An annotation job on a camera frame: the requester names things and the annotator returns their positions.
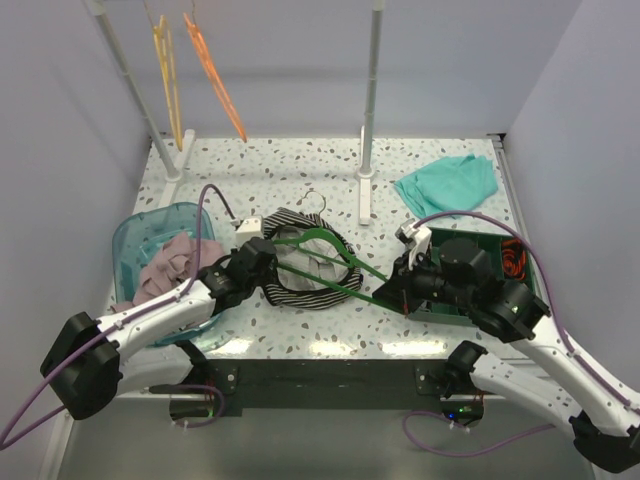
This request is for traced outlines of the black white striped tank top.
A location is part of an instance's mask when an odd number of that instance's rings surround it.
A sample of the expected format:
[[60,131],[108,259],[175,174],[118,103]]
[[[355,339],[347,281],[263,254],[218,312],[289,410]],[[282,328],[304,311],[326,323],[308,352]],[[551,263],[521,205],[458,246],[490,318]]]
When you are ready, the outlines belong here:
[[[349,253],[353,247],[333,227],[317,214],[304,214],[284,207],[264,218],[264,237],[272,241],[301,236],[311,228],[323,228],[332,233]],[[363,276],[358,267],[347,267],[344,257],[325,240],[312,239],[300,247],[278,245],[277,260],[306,275],[335,283],[348,290],[359,291]],[[275,277],[263,287],[267,301],[273,306],[319,311],[337,306],[350,298],[342,291],[288,270],[278,269]]]

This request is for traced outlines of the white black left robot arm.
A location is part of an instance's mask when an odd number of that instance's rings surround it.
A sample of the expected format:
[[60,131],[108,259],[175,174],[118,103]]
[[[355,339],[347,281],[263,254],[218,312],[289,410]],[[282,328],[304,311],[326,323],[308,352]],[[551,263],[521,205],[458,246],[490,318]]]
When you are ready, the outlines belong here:
[[272,241],[254,237],[225,265],[200,270],[138,307],[98,319],[81,312],[63,325],[40,367],[64,408],[87,419],[117,396],[144,387],[176,384],[200,390],[207,368],[175,346],[147,346],[183,327],[198,326],[251,297],[276,261]]

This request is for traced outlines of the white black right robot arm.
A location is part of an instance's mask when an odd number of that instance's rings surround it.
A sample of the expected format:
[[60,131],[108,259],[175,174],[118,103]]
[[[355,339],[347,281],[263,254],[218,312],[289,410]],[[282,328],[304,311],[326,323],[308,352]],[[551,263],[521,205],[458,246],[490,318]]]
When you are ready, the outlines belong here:
[[550,308],[525,284],[499,278],[489,254],[471,240],[448,240],[437,257],[405,252],[374,299],[401,313],[425,302],[453,306],[550,378],[544,381],[463,341],[445,362],[439,379],[445,390],[466,393],[476,387],[521,405],[571,436],[576,450],[602,470],[621,473],[637,466],[638,392],[573,345]]

